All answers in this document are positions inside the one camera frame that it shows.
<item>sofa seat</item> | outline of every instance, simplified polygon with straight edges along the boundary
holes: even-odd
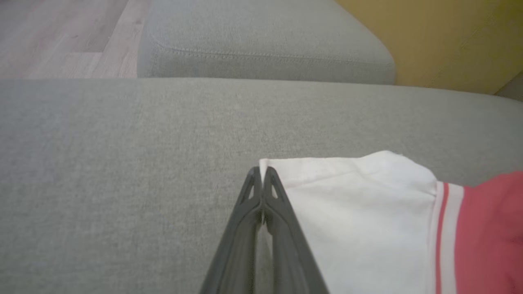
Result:
[[[138,77],[393,84],[394,61],[334,0],[155,0]]]
[[[259,159],[391,150],[477,185],[523,169],[521,130],[519,101],[437,89],[0,81],[0,292],[196,293]]]

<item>white fabric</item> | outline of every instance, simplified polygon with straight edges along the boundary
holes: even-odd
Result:
[[[260,161],[278,172],[331,293],[423,293],[436,178],[389,151]]]

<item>laminate flooring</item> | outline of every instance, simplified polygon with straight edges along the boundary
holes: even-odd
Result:
[[[0,0],[0,79],[136,77],[152,0]]]

